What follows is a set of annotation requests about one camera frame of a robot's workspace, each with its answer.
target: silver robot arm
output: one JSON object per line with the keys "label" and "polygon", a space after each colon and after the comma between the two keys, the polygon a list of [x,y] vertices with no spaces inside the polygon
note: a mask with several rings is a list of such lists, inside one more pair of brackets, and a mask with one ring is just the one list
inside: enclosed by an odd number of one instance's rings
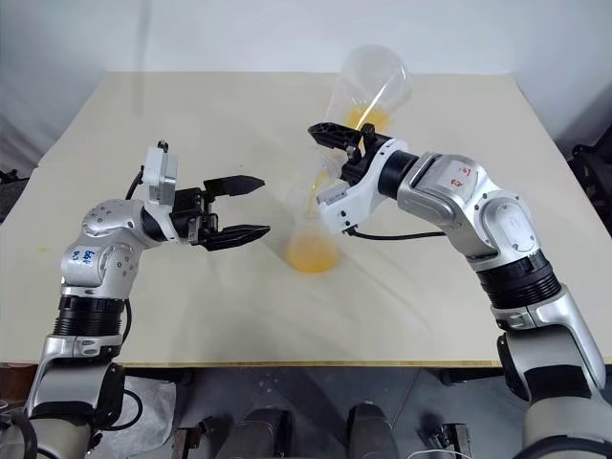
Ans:
{"label": "silver robot arm", "polygon": [[[332,232],[354,233],[380,202],[391,198],[401,210],[440,228],[466,256],[505,332],[497,348],[508,386],[531,402],[526,448],[516,457],[599,447],[609,454],[612,407],[600,394],[605,386],[601,353],[542,253],[520,196],[497,186],[469,158],[413,156],[405,142],[377,134],[371,124],[356,131],[321,123],[309,133],[348,156],[340,177],[344,183],[317,197]],[[570,457],[562,454],[547,457]],[[583,454],[571,457],[592,457]]]}
{"label": "silver robot arm", "polygon": [[[175,190],[177,158],[167,148],[165,142],[149,147],[127,199],[89,210],[80,235],[64,252],[59,315],[45,339],[26,405],[35,452],[24,454],[23,427],[15,425],[1,438],[0,457],[80,459],[99,442],[101,431],[117,430],[113,423],[121,412],[125,373],[112,359],[127,337],[127,329],[120,333],[120,315],[127,309],[131,317],[128,298],[142,251],[163,241],[216,251],[270,230],[218,229],[211,212],[217,196],[246,194],[263,181],[234,176],[204,181],[205,189]],[[138,182],[148,188],[146,202],[131,199]]]}

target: floor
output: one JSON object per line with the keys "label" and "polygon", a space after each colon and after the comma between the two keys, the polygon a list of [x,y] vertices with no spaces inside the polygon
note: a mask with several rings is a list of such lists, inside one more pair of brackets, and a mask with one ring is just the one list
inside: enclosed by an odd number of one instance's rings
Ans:
{"label": "floor", "polygon": [[[425,416],[435,415],[447,423],[468,424],[474,458],[510,458],[520,450],[527,408],[501,377],[446,386],[435,371],[418,368],[212,368],[199,370],[189,389],[178,394],[181,426],[194,426],[207,416],[228,426],[259,407],[291,410],[293,456],[300,457],[345,458],[348,411],[369,401],[393,425],[402,457],[425,448],[417,431]],[[214,457],[216,448],[204,440],[189,458]],[[166,442],[137,457],[166,459],[171,450]]]}

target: white table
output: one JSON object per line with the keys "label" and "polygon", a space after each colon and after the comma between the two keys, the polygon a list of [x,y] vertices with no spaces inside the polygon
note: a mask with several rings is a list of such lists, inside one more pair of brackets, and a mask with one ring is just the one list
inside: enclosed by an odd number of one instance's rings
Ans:
{"label": "white table", "polygon": [[[57,313],[60,256],[83,215],[122,197],[145,148],[166,138],[180,158],[179,187],[236,173],[266,180],[249,196],[220,198],[215,209],[224,226],[270,224],[273,231],[228,251],[164,244],[145,252],[120,361],[496,364],[499,331],[488,299],[443,238],[337,236],[341,261],[322,274],[297,273],[283,261],[292,227],[283,203],[303,157],[315,154],[306,128],[321,120],[333,81],[319,74],[109,74],[0,227],[0,361],[38,361]],[[520,193],[545,254],[610,361],[610,237],[513,79],[416,76],[411,101],[393,120],[390,133],[413,153],[470,156]],[[432,227],[389,201],[361,229]]]}

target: gray wall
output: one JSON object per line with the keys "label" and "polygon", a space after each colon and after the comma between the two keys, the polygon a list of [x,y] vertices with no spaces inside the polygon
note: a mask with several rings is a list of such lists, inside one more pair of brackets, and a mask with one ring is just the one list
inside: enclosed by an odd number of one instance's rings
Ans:
{"label": "gray wall", "polygon": [[0,166],[30,170],[106,70],[511,72],[567,151],[612,121],[610,0],[0,0]]}

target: black cable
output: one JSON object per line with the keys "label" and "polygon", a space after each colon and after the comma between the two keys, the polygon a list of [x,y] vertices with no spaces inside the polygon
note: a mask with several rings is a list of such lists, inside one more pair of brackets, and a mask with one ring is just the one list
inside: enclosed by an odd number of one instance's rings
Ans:
{"label": "black cable", "polygon": [[127,389],[123,389],[123,394],[132,397],[132,399],[134,399],[134,402],[136,402],[136,404],[138,405],[138,412],[136,413],[136,416],[134,416],[134,419],[132,419],[129,423],[121,424],[119,426],[109,426],[107,428],[102,428],[101,430],[106,430],[108,432],[113,432],[117,430],[125,430],[126,428],[133,426],[141,418],[142,416],[141,398],[138,395],[136,395],[134,392],[132,392],[131,390],[127,390]]}
{"label": "black cable", "polygon": [[415,234],[401,234],[399,236],[379,236],[377,234],[364,234],[358,232],[355,227],[349,228],[345,231],[349,236],[360,237],[361,239],[369,239],[371,241],[407,241],[410,239],[421,239],[423,237],[437,237],[446,236],[441,231],[434,232],[417,232]]}
{"label": "black cable", "polygon": [[130,298],[126,298],[123,304],[125,305],[125,330],[123,330],[123,341],[121,343],[125,342],[132,328],[132,305],[130,304]]}
{"label": "black cable", "polygon": [[134,177],[134,180],[132,181],[132,185],[130,185],[130,188],[127,190],[127,194],[125,195],[125,199],[132,199],[132,195],[134,194],[134,191],[136,190],[136,187],[140,184],[142,184],[142,175],[144,174],[144,166],[141,165],[141,170],[139,170],[138,174],[136,174],[136,177]]}
{"label": "black cable", "polygon": [[585,438],[571,438],[565,435],[548,437],[529,445],[514,459],[537,459],[538,457],[560,451],[593,452],[604,457],[612,457],[612,445]]}
{"label": "black cable", "polygon": [[21,435],[23,435],[23,458],[36,459],[36,454],[38,453],[38,440],[32,423],[21,410],[14,411],[11,414],[11,421],[14,425],[19,427]]}

